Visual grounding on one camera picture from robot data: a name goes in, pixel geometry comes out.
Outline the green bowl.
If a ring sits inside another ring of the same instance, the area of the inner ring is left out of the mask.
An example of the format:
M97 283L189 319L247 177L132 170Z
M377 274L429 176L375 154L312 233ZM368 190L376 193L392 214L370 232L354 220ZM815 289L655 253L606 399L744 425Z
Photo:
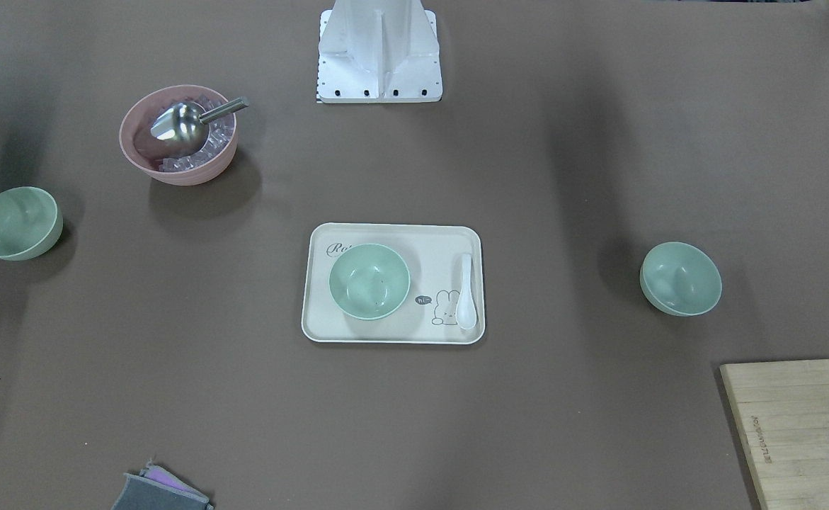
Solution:
M708 313L721 300L723 283L705 252L684 242L664 242L645 255L639 271L644 297L674 317Z
M328 290L345 315L375 322L400 309L411 281L411 269L395 249L365 243L351 246L334 261Z
M59 241L64 217L54 197L42 188L22 186L0 193L0 259L25 261L48 252Z

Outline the cream rabbit serving tray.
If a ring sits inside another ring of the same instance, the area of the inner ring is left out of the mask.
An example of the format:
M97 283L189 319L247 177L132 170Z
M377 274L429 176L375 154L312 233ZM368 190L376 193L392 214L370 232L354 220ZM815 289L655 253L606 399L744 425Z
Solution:
M375 322L353 319L333 302L328 275L350 247L377 243L395 249L411 269L407 300ZM464 226L327 222L311 233L301 327L317 342L467 345L484 336L484 282L481 242ZM472 257L472 294L478 312L473 329L457 326L460 259Z

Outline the green bowl on tray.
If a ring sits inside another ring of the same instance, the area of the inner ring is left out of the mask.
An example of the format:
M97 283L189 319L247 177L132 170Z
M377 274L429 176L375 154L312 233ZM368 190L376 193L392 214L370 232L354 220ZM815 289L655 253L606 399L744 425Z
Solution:
M411 281L411 269L395 249L365 243L351 246L334 261L328 290L345 315L375 322L400 309Z

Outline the white ceramic spoon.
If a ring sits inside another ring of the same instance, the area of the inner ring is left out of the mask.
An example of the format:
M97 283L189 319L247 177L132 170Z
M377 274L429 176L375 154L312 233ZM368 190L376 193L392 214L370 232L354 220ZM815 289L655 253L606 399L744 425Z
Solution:
M469 253L462 254L460 273L462 274L462 280L460 281L455 317L460 329L470 330L478 322L478 312L476 312L476 304L472 294L472 257Z

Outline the metal ice scoop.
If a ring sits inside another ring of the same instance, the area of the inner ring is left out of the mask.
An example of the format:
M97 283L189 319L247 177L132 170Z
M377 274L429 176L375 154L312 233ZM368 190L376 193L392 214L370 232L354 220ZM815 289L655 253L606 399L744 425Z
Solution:
M149 126L151 147L156 158L196 154L208 140L210 123L247 106L250 103L245 97L238 97L209 110L196 101L178 101L172 104Z

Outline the pink bowl with ice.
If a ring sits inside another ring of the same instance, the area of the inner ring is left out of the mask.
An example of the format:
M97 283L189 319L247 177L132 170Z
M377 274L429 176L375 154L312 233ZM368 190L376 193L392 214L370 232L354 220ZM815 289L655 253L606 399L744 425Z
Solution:
M194 186L207 183L218 177L233 161L237 151L237 135L240 133L237 126L236 114L232 113L220 123L226 126L227 135L219 149L214 149L207 161L200 164L182 166L175 171L161 171L162 163L148 159L139 154L134 148L133 138L140 129L151 125L165 108L171 106L175 101L192 100L198 103L206 99L209 104L220 106L227 102L227 97L222 93L204 87L202 85L181 84L171 85L163 89L153 91L148 96L136 101L122 119L119 129L119 145L124 158L138 170L149 177L175 186Z

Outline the grey folded cloth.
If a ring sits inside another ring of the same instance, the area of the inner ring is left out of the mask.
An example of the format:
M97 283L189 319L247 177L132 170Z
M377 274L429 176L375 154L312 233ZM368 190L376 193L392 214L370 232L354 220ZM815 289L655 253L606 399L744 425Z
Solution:
M213 509L211 499L168 469L148 462L139 472L126 472L113 509Z

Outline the wooden cutting board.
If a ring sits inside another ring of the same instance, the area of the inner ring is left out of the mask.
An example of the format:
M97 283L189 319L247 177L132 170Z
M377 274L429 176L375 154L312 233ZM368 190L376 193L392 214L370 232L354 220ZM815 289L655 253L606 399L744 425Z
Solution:
M719 369L763 509L829 509L829 359Z

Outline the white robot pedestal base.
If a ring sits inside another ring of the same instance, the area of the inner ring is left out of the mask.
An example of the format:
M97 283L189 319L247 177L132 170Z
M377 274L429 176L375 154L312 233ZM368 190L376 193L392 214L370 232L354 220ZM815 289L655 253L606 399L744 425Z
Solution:
M437 17L421 1L336 1L319 17L319 103L434 103Z

